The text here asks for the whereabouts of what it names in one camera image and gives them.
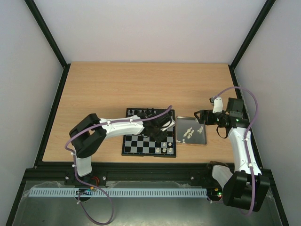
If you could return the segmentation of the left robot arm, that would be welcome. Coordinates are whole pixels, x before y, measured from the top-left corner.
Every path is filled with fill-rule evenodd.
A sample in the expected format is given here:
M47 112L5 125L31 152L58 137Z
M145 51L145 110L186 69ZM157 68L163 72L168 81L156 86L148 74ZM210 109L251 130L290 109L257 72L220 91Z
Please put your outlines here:
M86 116L69 132L70 140L66 143L73 145L74 168L77 176L84 177L92 172L92 155L98 150L103 141L123 135L142 136L153 139L159 148L163 147L169 136L169 131L175 126L171 111L157 111L148 115L138 112L127 118L105 119L95 113Z

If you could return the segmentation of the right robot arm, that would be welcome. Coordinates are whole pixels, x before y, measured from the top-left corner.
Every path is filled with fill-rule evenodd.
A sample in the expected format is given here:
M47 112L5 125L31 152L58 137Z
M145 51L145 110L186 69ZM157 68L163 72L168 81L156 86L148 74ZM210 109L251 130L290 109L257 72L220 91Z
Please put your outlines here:
M212 185L219 183L226 206L246 210L248 214L258 212L270 181L262 174L253 153L248 128L250 122L243 117L244 102L229 98L225 110L221 97L210 98L210 103L212 110L200 110L194 116L200 124L217 125L217 128L226 130L225 137L230 140L234 155L234 172L225 165L215 163L206 171L205 179Z

